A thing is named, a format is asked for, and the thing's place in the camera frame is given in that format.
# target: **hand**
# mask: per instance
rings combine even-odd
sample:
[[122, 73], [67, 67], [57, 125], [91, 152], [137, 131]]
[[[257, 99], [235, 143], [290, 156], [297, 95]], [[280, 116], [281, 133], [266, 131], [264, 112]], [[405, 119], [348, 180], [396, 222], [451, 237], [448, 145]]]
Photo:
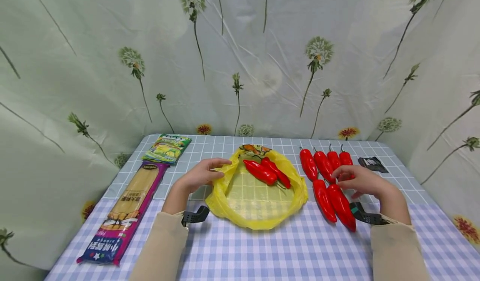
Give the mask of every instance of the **hand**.
[[223, 158], [204, 159], [180, 177], [175, 184], [185, 187], [190, 193], [193, 193], [200, 186], [224, 176], [224, 173], [215, 171], [213, 170], [214, 168], [219, 168], [231, 163], [230, 160]]
[[[351, 175], [355, 177], [352, 180], [347, 180]], [[359, 165], [342, 165], [332, 173], [332, 177], [338, 177], [338, 186], [342, 189], [357, 191], [352, 195], [352, 199], [368, 194], [381, 200], [390, 193], [399, 192], [393, 184]]]

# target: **curtain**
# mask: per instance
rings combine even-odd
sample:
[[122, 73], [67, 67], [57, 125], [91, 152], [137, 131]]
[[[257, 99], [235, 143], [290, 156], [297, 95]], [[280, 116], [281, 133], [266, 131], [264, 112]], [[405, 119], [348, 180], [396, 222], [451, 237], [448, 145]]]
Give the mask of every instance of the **curtain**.
[[479, 244], [478, 1], [0, 0], [0, 242], [50, 269], [166, 132], [386, 142]]

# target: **blue checkered tablecloth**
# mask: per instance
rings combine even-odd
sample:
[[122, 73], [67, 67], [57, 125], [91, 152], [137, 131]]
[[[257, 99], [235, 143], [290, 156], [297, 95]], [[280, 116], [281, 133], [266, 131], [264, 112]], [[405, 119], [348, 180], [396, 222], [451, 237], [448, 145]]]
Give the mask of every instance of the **blue checkered tablecloth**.
[[[153, 221], [161, 210], [168, 190], [176, 180], [205, 158], [230, 158], [238, 146], [262, 144], [285, 155], [305, 177], [298, 157], [299, 146], [335, 151], [344, 145], [354, 164], [358, 157], [377, 156], [389, 171], [378, 173], [397, 186], [409, 203], [410, 213], [422, 244], [425, 262], [433, 280], [479, 280], [480, 255], [465, 240], [452, 222], [430, 198], [388, 146], [378, 142], [318, 139], [272, 139], [228, 136], [189, 135], [192, 143], [177, 165], [168, 168], [154, 200], [145, 213], [120, 267], [76, 264], [102, 224], [117, 198], [132, 180], [142, 163], [142, 155], [158, 134], [146, 136], [126, 165], [98, 202], [94, 211], [54, 265], [47, 281], [127, 280], [136, 258], [147, 240]], [[271, 231], [251, 231], [214, 215], [201, 224], [190, 226], [186, 249], [178, 277], [208, 280], [370, 280], [372, 251], [370, 227], [357, 221], [357, 232], [349, 233], [338, 222], [329, 225], [313, 198], [312, 184], [307, 182], [309, 202], [302, 210]], [[200, 187], [190, 196], [189, 209], [196, 211], [209, 187]], [[378, 212], [378, 200], [362, 196], [366, 211]]]
[[[133, 237], [120, 267], [75, 260], [82, 255], [115, 204], [102, 200], [45, 280], [127, 280], [163, 200], [154, 200]], [[190, 202], [195, 211], [201, 202]], [[480, 255], [436, 205], [409, 205], [423, 256], [433, 280], [479, 280]], [[378, 205], [365, 204], [366, 211]], [[177, 273], [180, 280], [371, 280], [370, 226], [357, 221], [352, 234], [329, 225], [315, 203], [271, 231], [251, 231], [209, 215], [190, 225]]]

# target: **pasta package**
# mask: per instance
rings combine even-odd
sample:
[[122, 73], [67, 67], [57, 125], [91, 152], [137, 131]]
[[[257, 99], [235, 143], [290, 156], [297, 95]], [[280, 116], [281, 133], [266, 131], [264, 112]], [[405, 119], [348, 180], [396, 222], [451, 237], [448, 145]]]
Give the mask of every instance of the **pasta package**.
[[162, 134], [142, 159], [151, 162], [174, 164], [191, 141], [192, 139], [182, 136]]
[[120, 265], [120, 259], [168, 167], [168, 164], [142, 163], [77, 263]]

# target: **sleeve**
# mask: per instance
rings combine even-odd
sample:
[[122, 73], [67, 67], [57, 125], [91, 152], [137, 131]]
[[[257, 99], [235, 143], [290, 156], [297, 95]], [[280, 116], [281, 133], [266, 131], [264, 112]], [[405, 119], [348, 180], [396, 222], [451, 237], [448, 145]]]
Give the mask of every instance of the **sleeve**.
[[373, 280], [430, 280], [415, 228], [389, 217], [391, 224], [373, 226]]
[[130, 281], [175, 280], [180, 256], [187, 242], [188, 230], [181, 220], [183, 212], [159, 212], [152, 230], [135, 263]]

